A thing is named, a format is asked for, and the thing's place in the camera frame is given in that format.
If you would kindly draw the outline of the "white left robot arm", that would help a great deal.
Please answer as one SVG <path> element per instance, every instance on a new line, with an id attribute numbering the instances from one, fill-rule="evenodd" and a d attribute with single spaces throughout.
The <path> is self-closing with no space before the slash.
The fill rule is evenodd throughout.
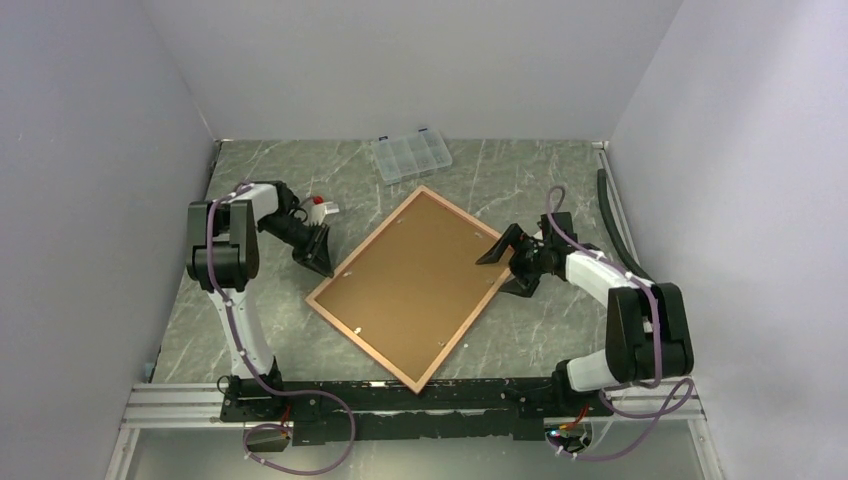
<path id="1" fill-rule="evenodd" d="M 219 198 L 188 206 L 187 274 L 207 293 L 225 331 L 229 393 L 247 395 L 247 407 L 260 419 L 278 417 L 287 394 L 249 288 L 260 268 L 258 236 L 272 235 L 290 247 L 296 264 L 331 278 L 326 219 L 339 211 L 320 196 L 300 199 L 279 180 L 243 181 Z"/>

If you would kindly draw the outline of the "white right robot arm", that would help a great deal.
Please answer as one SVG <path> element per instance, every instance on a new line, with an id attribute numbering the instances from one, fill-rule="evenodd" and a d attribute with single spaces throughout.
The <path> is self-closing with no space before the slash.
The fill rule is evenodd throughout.
<path id="1" fill-rule="evenodd" d="M 565 378 L 549 391 L 555 410 L 572 415 L 586 405 L 589 392 L 691 373 L 694 353 L 679 287 L 626 271 L 594 245 L 578 242 L 568 212 L 544 214 L 538 226 L 539 233 L 531 235 L 511 224 L 477 262 L 495 264 L 511 256 L 512 277 L 501 286 L 503 293 L 530 298 L 541 277 L 552 275 L 605 308 L 603 347 L 557 366 Z"/>

